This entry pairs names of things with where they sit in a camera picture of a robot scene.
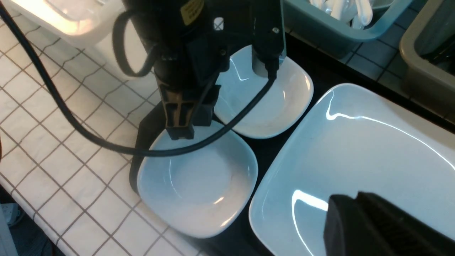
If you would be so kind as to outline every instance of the yellow label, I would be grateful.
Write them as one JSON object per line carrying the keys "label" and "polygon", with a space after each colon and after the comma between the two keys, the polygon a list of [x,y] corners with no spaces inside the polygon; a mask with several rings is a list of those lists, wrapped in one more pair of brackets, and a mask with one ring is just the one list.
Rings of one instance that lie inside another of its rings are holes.
{"label": "yellow label", "polygon": [[189,0],[184,6],[180,8],[183,22],[186,26],[190,25],[199,17],[202,9],[204,8],[204,0]]}

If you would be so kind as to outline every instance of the black countertop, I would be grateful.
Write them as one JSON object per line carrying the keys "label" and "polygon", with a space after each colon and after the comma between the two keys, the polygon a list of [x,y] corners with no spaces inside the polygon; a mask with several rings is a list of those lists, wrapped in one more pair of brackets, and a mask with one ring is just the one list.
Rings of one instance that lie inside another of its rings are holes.
{"label": "black countertop", "polygon": [[[241,136],[251,147],[258,160],[258,181],[259,186],[269,166],[283,147],[294,129],[305,117],[308,111],[330,88],[341,83],[353,83],[367,88],[386,99],[420,115],[421,117],[435,123],[436,125],[455,133],[455,125],[430,111],[416,105],[403,96],[378,84],[361,73],[347,67],[343,63],[325,55],[311,46],[286,34],[288,57],[299,64],[311,77],[314,84],[313,99],[303,116],[288,130],[282,134],[264,140],[251,139]],[[164,130],[165,117],[162,107],[158,105],[141,122],[136,146],[139,148],[150,148],[155,138]],[[137,191],[137,171],[142,158],[133,157],[130,171],[130,183]],[[264,245],[257,239],[251,230],[248,220],[248,209],[251,202],[245,206],[238,218],[221,234],[209,239],[188,239],[200,245],[210,256],[272,256]]]}

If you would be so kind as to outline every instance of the black cable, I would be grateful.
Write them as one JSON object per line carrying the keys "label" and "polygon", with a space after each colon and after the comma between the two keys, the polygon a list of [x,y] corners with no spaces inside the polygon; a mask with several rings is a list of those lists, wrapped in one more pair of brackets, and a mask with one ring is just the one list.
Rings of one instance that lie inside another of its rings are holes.
{"label": "black cable", "polygon": [[6,8],[4,7],[3,3],[0,1],[0,16],[5,22],[5,24],[9,27],[11,32],[14,34],[14,36],[17,38],[19,41],[20,45],[24,48],[25,52],[31,59],[33,65],[35,65],[36,70],[40,74],[41,78],[44,81],[44,84],[47,86],[49,89],[49,92],[51,93],[51,96],[54,98],[54,101],[56,102],[58,108],[61,110],[62,114],[65,116],[65,118],[68,120],[68,122],[75,128],[76,131],[78,131],[82,136],[84,136],[86,139],[89,141],[93,142],[94,144],[101,146],[103,148],[116,151],[122,154],[130,154],[130,155],[137,155],[141,157],[167,157],[167,156],[176,156],[176,155],[181,155],[181,154],[187,154],[193,151],[196,151],[198,149],[201,149],[210,143],[216,141],[217,139],[221,138],[224,134],[226,134],[229,130],[231,130],[234,126],[236,126],[242,119],[245,117],[251,109],[256,106],[256,104],[265,96],[265,94],[269,91],[269,89],[272,87],[273,82],[276,79],[276,73],[278,71],[279,65],[278,65],[278,59],[270,61],[269,63],[266,63],[266,68],[269,74],[268,77],[268,82],[265,84],[265,86],[259,91],[259,93],[251,100],[250,103],[242,110],[240,113],[234,117],[228,124],[226,124],[223,128],[218,130],[216,133],[208,137],[207,139],[198,142],[196,144],[183,147],[183,148],[176,148],[176,149],[169,149],[169,150],[143,150],[139,148],[130,148],[130,147],[125,147],[121,146],[118,144],[114,144],[111,142],[108,142],[91,132],[89,132],[87,129],[85,129],[73,116],[71,113],[71,110],[68,108],[68,106],[65,104],[65,101],[59,94],[57,88],[55,87],[51,77],[47,73],[46,69],[43,66],[43,63],[39,59],[38,55],[36,54],[35,50],[33,50],[32,46],[28,42],[27,38],[25,35],[22,33],[22,31],[19,29],[17,24],[14,22],[13,18],[10,16]]}

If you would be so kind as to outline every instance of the gray plastic basket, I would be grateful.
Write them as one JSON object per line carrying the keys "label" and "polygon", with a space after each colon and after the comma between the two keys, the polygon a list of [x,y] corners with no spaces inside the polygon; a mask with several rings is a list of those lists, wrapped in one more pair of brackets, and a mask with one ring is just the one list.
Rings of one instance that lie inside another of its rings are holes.
{"label": "gray plastic basket", "polygon": [[403,87],[417,100],[455,110],[455,76],[420,57],[455,34],[455,0],[428,0],[400,42],[408,64]]}
{"label": "gray plastic basket", "polygon": [[382,36],[411,2],[395,0],[374,25],[365,30],[356,30],[312,6],[308,0],[285,0],[284,22],[293,32],[321,50],[336,58],[343,58],[359,42]]}

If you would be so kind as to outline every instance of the white saucer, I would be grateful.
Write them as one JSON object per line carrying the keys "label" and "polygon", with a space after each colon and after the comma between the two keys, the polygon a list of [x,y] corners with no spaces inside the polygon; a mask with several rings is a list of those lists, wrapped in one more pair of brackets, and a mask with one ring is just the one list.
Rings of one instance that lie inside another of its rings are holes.
{"label": "white saucer", "polygon": [[333,194],[376,193],[455,239],[455,134],[353,84],[328,91],[285,143],[250,204],[275,256],[324,256]]}
{"label": "white saucer", "polygon": [[[267,83],[267,78],[253,72],[251,46],[232,55],[230,64],[217,81],[221,89],[214,111],[223,123],[231,121]],[[233,130],[250,138],[274,137],[302,116],[312,97],[310,76],[287,57],[270,91]]]}
{"label": "white saucer", "polygon": [[[193,140],[171,140],[163,131],[151,149],[202,141],[223,126],[194,127]],[[145,158],[137,177],[142,201],[174,229],[209,238],[221,233],[245,207],[258,178],[251,148],[233,131],[195,152]]]}

